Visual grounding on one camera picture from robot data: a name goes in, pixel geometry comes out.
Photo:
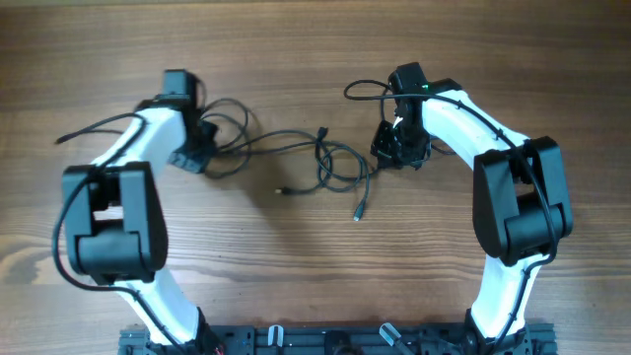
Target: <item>wood grain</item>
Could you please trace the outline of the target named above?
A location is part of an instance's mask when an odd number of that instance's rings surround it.
[[[0,7],[291,2],[292,0],[0,0]]]
[[[561,145],[575,232],[539,274],[526,316],[555,323],[562,354],[628,353],[629,15],[623,1],[571,0],[0,10],[0,353],[111,354],[138,321],[115,295],[75,290],[54,271],[61,172],[114,139],[56,137],[130,110],[158,93],[164,69],[184,67],[213,99],[250,106],[252,132],[328,126],[368,156],[377,104],[347,102],[342,89],[410,61],[463,84],[507,126]],[[232,132],[223,126],[221,139]],[[214,324],[461,320],[484,256],[468,167],[435,157],[418,172],[384,172],[355,223],[362,188],[274,194],[316,181],[311,154],[258,157],[218,181],[166,170],[169,266],[187,296]]]

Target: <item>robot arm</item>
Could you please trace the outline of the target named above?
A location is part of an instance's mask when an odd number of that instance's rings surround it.
[[[447,143],[474,170],[473,225],[487,255],[470,321],[474,323],[476,337],[481,339],[479,353],[500,350],[493,347],[494,341],[509,321],[520,296],[524,271],[531,269],[515,320],[505,335],[516,334],[525,326],[527,298],[540,269],[538,265],[549,253],[550,238],[534,192],[516,196],[514,182],[519,179],[531,182],[530,177],[520,170],[515,156],[510,154],[512,147],[499,139],[488,124],[519,147],[520,154],[532,165],[535,178],[543,185],[558,239],[569,235],[573,227],[560,150],[548,137],[529,140],[508,129],[477,107],[453,80],[428,82],[418,63],[398,67],[388,80],[393,96],[400,99],[395,124],[382,122],[373,142],[373,153],[382,159],[380,164],[420,168],[431,149],[426,142],[433,135]],[[416,99],[415,94],[429,98]],[[436,95],[447,99],[431,99]],[[461,106],[475,111],[487,122]],[[409,137],[415,140],[406,141]],[[384,157],[392,159],[383,162]]]
[[[90,166],[70,167],[63,177],[66,198],[93,167],[109,161],[121,147],[140,135],[124,155],[111,161],[73,201],[66,216],[68,257],[75,272],[90,275],[99,285],[123,287],[142,297],[159,323],[154,323],[134,297],[118,292],[147,325],[150,340],[172,345],[164,331],[183,347],[213,352],[212,336],[201,312],[188,301],[164,267],[168,238],[154,179],[167,163],[201,173],[215,150],[216,127],[200,122],[195,78],[167,71],[162,95],[142,103],[137,117],[120,138]],[[122,220],[95,220],[93,212],[121,205]]]
[[[144,118],[140,136],[124,156],[110,162],[71,201],[65,218],[66,239],[75,272],[90,275],[99,285],[131,289],[143,298],[159,322],[154,323],[131,295],[121,293],[147,324],[151,342],[158,349],[171,344],[164,336],[167,331],[186,352],[216,353],[219,339],[164,267],[167,229],[154,184],[166,163],[201,173],[216,152],[217,127],[199,121],[202,108],[196,104],[195,85],[194,77],[185,71],[167,71],[163,94],[136,109],[136,114]],[[560,151],[547,137],[529,140],[504,127],[475,106],[454,81],[427,82],[418,63],[397,68],[389,85],[394,96],[398,95],[397,121],[383,121],[373,141],[371,152],[378,156],[380,167],[420,168],[429,155],[430,137],[434,135],[452,147],[474,171],[473,225],[487,256],[480,292],[467,321],[477,339],[473,353],[494,351],[494,341],[509,320],[518,297],[523,270],[546,258],[550,240],[546,219],[532,194],[516,196],[514,181],[527,182],[528,177],[510,154],[511,147],[475,114],[453,102],[473,109],[520,147],[543,186],[556,235],[565,237],[572,230],[572,212]],[[452,102],[402,96],[418,93],[440,95]],[[134,118],[120,139],[91,166],[68,168],[63,177],[66,198],[94,166],[119,152],[141,123],[143,119]],[[95,220],[93,213],[110,205],[122,205],[123,218]],[[508,335],[525,332],[524,309],[538,269],[535,267],[529,275]],[[515,343],[523,339],[512,338],[507,348],[517,346]]]

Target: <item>black cable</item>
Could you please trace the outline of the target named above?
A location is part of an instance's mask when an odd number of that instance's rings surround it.
[[[432,144],[432,141],[438,140],[439,138],[437,136],[434,135],[430,135],[430,146],[432,147],[432,149],[434,149],[435,151],[443,154],[443,155],[456,155],[456,152],[454,152],[453,150],[445,150],[443,148],[439,148],[437,146],[435,146],[434,144]]]
[[[204,83],[203,80],[199,79],[197,76],[195,76],[195,81],[197,82],[197,85],[199,85],[199,87],[201,88],[201,106],[202,107],[206,107],[206,99],[208,99],[208,92],[206,91],[206,83]]]
[[[244,112],[244,123],[240,123],[236,121],[235,119],[233,119],[231,116],[224,113],[218,113],[218,112],[209,113],[208,112],[209,110],[217,107],[221,103],[228,103],[228,104],[232,104],[239,107]],[[355,151],[350,146],[344,143],[324,140],[324,137],[326,136],[326,133],[328,132],[326,128],[321,128],[318,131],[317,136],[314,136],[310,134],[309,132],[298,130],[298,129],[281,129],[281,130],[265,133],[253,139],[249,139],[249,136],[247,134],[247,126],[249,124],[248,118],[249,118],[250,113],[251,111],[249,110],[249,108],[247,108],[241,102],[234,99],[219,99],[211,103],[204,109],[201,119],[207,119],[211,117],[220,117],[234,124],[234,126],[236,126],[237,129],[239,130],[239,134],[233,140],[231,140],[229,143],[224,144],[218,148],[219,149],[218,155],[220,157],[230,157],[230,156],[244,157],[244,160],[242,161],[242,163],[238,165],[235,169],[228,172],[207,171],[206,173],[207,176],[209,176],[210,178],[225,178],[225,177],[234,175],[238,173],[239,171],[241,171],[246,166],[249,159],[254,155],[282,153],[291,149],[314,145],[315,146],[314,155],[315,155],[315,161],[317,163],[316,176],[317,176],[318,183],[315,186],[308,187],[308,188],[292,188],[292,187],[283,186],[276,190],[277,193],[282,193],[286,195],[307,194],[307,193],[314,192],[320,188],[326,188],[334,192],[346,192],[357,187],[357,185],[362,181],[362,179],[365,178],[366,188],[364,191],[364,196],[362,200],[359,202],[357,208],[355,209],[355,214],[354,214],[354,219],[356,221],[359,221],[362,218],[363,213],[364,213],[364,208],[368,201],[368,195],[370,193],[370,177],[371,175],[374,175],[378,171],[377,169],[373,169],[372,171],[370,171],[369,164],[366,161],[366,158],[364,158],[361,154],[359,154],[357,151]],[[290,145],[286,145],[286,146],[282,146],[278,148],[273,148],[273,149],[265,149],[265,150],[252,149],[252,144],[262,139],[278,136],[278,135],[299,135],[299,136],[307,138],[308,141],[294,143],[294,144],[290,144]],[[242,138],[245,140],[245,142],[236,145],[236,143]],[[346,151],[350,153],[351,155],[353,155],[353,157],[357,160],[358,165],[359,165],[359,173],[356,176],[354,177],[341,176],[333,172],[332,154],[338,151]],[[342,187],[335,187],[329,184],[332,178],[335,178],[343,182],[348,182],[348,183]]]
[[[527,281],[530,278],[531,272],[538,266],[543,266],[552,262],[554,258],[556,257],[558,240],[556,237],[556,233],[554,232],[554,225],[552,223],[552,216],[550,214],[550,208],[545,198],[545,195],[543,194],[543,189],[541,188],[541,185],[539,184],[538,179],[534,175],[534,171],[532,170],[532,167],[528,163],[526,157],[523,154],[518,152],[517,146],[504,134],[504,132],[501,129],[494,126],[491,122],[489,122],[488,119],[486,119],[483,115],[478,113],[475,109],[463,104],[461,101],[457,101],[457,100],[443,97],[440,95],[432,95],[432,94],[399,94],[399,95],[381,95],[381,96],[364,96],[364,97],[356,97],[356,96],[351,96],[348,94],[348,91],[352,89],[354,86],[367,83],[367,82],[368,81],[366,80],[358,80],[346,86],[346,88],[344,88],[344,98],[348,100],[353,100],[353,101],[383,101],[387,99],[434,99],[434,100],[450,103],[457,106],[458,108],[464,109],[465,111],[472,114],[475,118],[480,120],[484,125],[486,125],[489,128],[489,130],[491,130],[491,132],[493,132],[497,136],[498,139],[502,139],[509,146],[511,154],[513,155],[515,159],[517,159],[520,162],[520,164],[522,165],[522,168],[524,169],[524,171],[530,178],[530,181],[534,185],[536,198],[541,209],[543,210],[543,216],[545,217],[545,222],[547,225],[548,236],[550,238],[550,251],[546,259],[536,261],[523,270],[523,277],[520,282],[520,289],[519,289],[517,298],[515,299],[515,302],[513,304],[513,309],[509,313],[509,318],[506,324],[504,325],[504,327],[502,328],[502,331],[500,332],[499,336],[496,338],[494,346],[488,352],[488,354],[493,354],[497,349],[501,347],[500,345],[502,341],[506,337],[506,334],[508,333],[511,326],[513,325],[513,322],[517,318],[517,313],[522,305],[522,301],[524,300],[524,294],[526,293]]]
[[[119,119],[123,119],[126,117],[135,117],[135,118],[139,118],[141,120],[141,124],[138,127],[138,129],[136,130],[136,132],[134,132],[134,134],[122,145],[122,147],[120,147],[118,150],[116,150],[116,152],[111,155],[109,158],[107,158],[102,164],[100,164],[99,166],[94,166],[86,175],[86,177],[84,177],[79,184],[77,184],[77,186],[72,190],[72,192],[70,192],[70,195],[68,196],[68,198],[64,201],[63,206],[61,208],[61,211],[59,212],[59,217],[57,217],[57,221],[54,224],[54,227],[52,229],[52,259],[55,263],[55,267],[57,268],[57,271],[59,272],[59,274],[66,280],[68,281],[71,285],[85,290],[85,291],[93,291],[93,292],[122,292],[125,294],[130,295],[135,302],[138,303],[138,305],[140,305],[140,308],[142,308],[142,310],[147,314],[147,316],[149,317],[149,319],[151,320],[151,322],[154,324],[154,326],[165,336],[165,338],[174,346],[175,349],[177,349],[177,351],[179,351],[182,354],[186,354],[186,352],[184,351],[184,349],[177,343],[177,341],[175,340],[175,338],[167,331],[167,329],[165,328],[165,326],[163,324],[160,323],[160,320],[154,315],[154,313],[151,311],[151,309],[149,308],[149,305],[147,305],[146,301],[140,297],[140,292],[139,291],[134,291],[132,289],[126,288],[126,287],[119,287],[119,286],[92,286],[92,285],[87,285],[84,283],[79,282],[78,280],[76,280],[74,277],[72,277],[67,271],[66,269],[63,267],[63,264],[61,263],[61,256],[59,253],[59,236],[61,234],[61,225],[64,221],[64,219],[66,218],[66,215],[68,214],[68,211],[70,210],[70,206],[72,206],[73,201],[77,198],[77,196],[79,195],[79,192],[81,192],[81,190],[91,181],[94,179],[94,177],[98,174],[100,174],[106,167],[107,165],[109,165],[112,162],[115,162],[116,160],[120,159],[125,152],[127,151],[127,149],[129,149],[129,147],[140,137],[140,135],[143,133],[143,131],[145,130],[146,126],[147,126],[147,119],[145,117],[143,117],[142,115],[138,114],[138,113],[124,113],[124,114],[119,114],[110,118],[106,118],[102,121],[99,121],[95,124],[92,124],[86,128],[80,129],[77,132],[74,133],[70,133],[70,134],[66,134],[65,136],[57,139],[57,142],[65,142],[69,139],[72,139],[80,134],[84,134],[84,133],[92,133],[94,132],[94,129],[102,126],[106,123],[110,123]]]
[[[81,132],[74,132],[74,133],[66,134],[62,137],[57,138],[57,140],[55,141],[55,144],[61,144],[63,142],[67,142],[71,140],[72,138],[76,136],[79,136],[82,134],[89,134],[89,133],[111,133],[111,134],[122,135],[123,131],[118,130],[118,129],[93,129],[93,130],[87,130],[87,131],[81,131]]]
[[[390,87],[385,88],[384,91],[382,92],[382,96],[387,94],[388,91],[392,91],[392,89]],[[386,101],[385,100],[381,100],[379,102],[379,111],[382,113],[382,121],[386,120]]]

